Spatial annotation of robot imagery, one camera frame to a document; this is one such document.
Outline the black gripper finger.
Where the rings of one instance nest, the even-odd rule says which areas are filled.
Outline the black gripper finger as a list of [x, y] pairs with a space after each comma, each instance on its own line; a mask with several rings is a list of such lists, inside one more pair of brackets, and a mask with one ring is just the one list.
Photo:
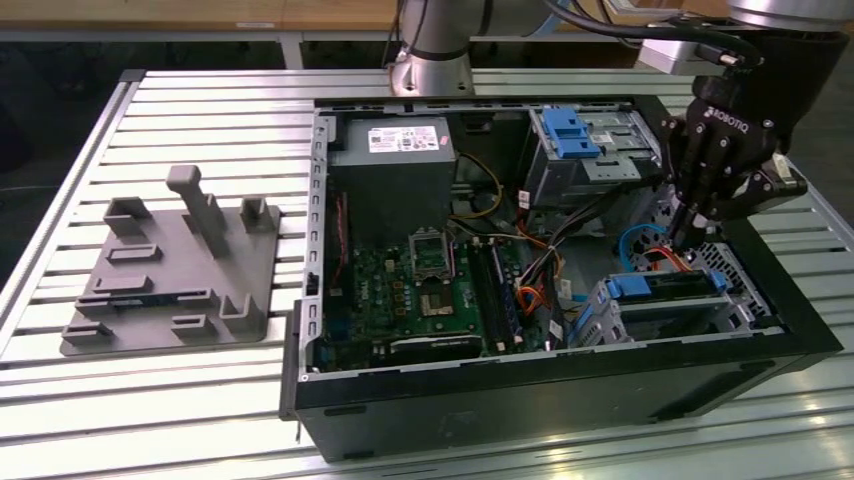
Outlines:
[[683, 245], [702, 245], [708, 229], [788, 202], [807, 190], [806, 178], [786, 155], [772, 155], [739, 178], [719, 177], [716, 185], [692, 186], [683, 215]]
[[672, 246], [695, 246], [703, 234], [694, 226], [698, 213], [698, 184], [703, 167], [700, 148], [706, 141], [704, 123], [690, 124], [684, 118], [663, 121], [666, 142], [662, 144], [667, 181], [674, 186], [675, 212], [671, 215], [668, 237]]

